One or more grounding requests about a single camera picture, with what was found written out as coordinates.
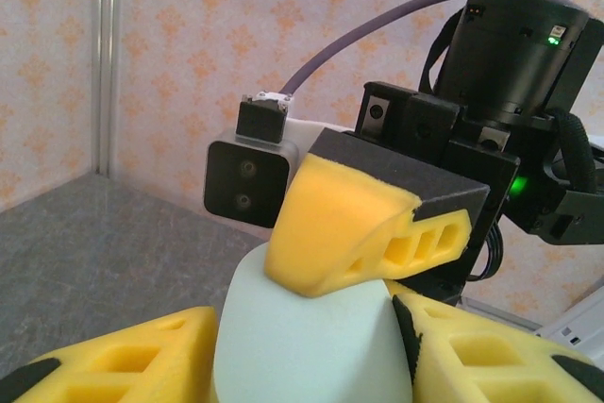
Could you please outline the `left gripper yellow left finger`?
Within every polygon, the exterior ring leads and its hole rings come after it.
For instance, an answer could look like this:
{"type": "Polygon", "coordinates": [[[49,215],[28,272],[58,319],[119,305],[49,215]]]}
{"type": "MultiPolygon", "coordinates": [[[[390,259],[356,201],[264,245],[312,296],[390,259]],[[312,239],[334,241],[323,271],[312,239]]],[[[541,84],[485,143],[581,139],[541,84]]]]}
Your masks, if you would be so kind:
{"type": "Polygon", "coordinates": [[[193,307],[70,344],[0,378],[0,403],[213,403],[217,331],[193,307]]]}

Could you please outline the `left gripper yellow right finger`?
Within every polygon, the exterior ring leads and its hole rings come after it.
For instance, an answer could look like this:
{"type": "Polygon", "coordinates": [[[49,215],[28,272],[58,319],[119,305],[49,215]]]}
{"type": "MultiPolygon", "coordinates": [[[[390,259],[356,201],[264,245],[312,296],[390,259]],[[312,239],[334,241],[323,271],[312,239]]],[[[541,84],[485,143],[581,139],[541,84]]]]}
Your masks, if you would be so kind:
{"type": "Polygon", "coordinates": [[[576,351],[420,294],[393,306],[413,403],[604,403],[604,371],[576,351]]]}

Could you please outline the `mint green earbud charging case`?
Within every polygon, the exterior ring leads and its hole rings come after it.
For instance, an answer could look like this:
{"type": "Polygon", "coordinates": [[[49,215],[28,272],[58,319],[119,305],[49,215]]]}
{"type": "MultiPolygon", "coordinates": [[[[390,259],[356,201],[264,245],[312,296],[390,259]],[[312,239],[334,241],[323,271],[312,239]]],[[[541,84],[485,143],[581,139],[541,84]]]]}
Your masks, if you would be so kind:
{"type": "Polygon", "coordinates": [[[218,403],[412,403],[411,373],[381,280],[307,298],[248,252],[228,287],[213,362],[218,403]]]}

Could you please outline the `aluminium frame corner post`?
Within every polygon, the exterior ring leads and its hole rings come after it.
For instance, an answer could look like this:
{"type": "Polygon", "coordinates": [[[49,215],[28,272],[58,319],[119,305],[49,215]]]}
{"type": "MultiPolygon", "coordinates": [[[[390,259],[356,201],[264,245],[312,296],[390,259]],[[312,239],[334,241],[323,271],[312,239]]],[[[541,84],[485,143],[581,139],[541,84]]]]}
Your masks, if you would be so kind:
{"type": "Polygon", "coordinates": [[[121,0],[92,0],[92,169],[111,177],[119,79],[121,0]]]}

